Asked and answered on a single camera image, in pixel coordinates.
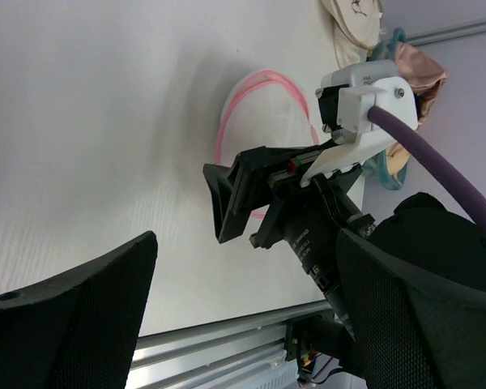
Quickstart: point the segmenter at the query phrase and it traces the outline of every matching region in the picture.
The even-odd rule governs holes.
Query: screw
[[[394,95],[396,96],[397,99],[401,99],[402,97],[405,96],[405,91],[402,88],[398,88],[394,91]]]

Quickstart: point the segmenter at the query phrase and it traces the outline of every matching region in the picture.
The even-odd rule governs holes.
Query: purple tube
[[[401,120],[377,106],[369,110],[368,119],[400,142],[454,197],[486,237],[486,198],[450,162]]]

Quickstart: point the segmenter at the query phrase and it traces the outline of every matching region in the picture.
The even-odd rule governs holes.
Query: white wall
[[[320,129],[337,67],[320,2],[0,0],[0,293],[151,229],[142,336],[320,300],[287,244],[252,248],[258,220],[215,239],[202,166],[228,93],[265,67]]]
[[[408,35],[486,18],[486,0],[382,0],[384,24]]]
[[[486,35],[424,46],[422,50],[448,69],[449,80],[420,133],[486,196]],[[435,195],[449,210],[464,215],[413,159],[400,191],[383,190],[376,179],[368,178],[364,210],[383,220],[400,201],[418,191]]]

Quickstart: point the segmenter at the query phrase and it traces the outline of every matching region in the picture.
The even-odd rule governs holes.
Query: camera lens
[[[328,220],[314,198],[293,204],[283,223],[284,240],[323,293],[339,278],[335,255],[338,232],[339,227]]]

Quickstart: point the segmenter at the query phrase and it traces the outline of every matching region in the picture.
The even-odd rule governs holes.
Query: gray wall
[[[408,35],[486,18],[486,0],[382,0],[386,27]]]
[[[448,69],[449,80],[420,134],[486,196],[486,35],[424,46],[422,50]],[[383,220],[400,201],[418,191],[436,196],[449,210],[464,215],[413,159],[400,191],[383,190],[376,179],[368,178],[364,210]]]

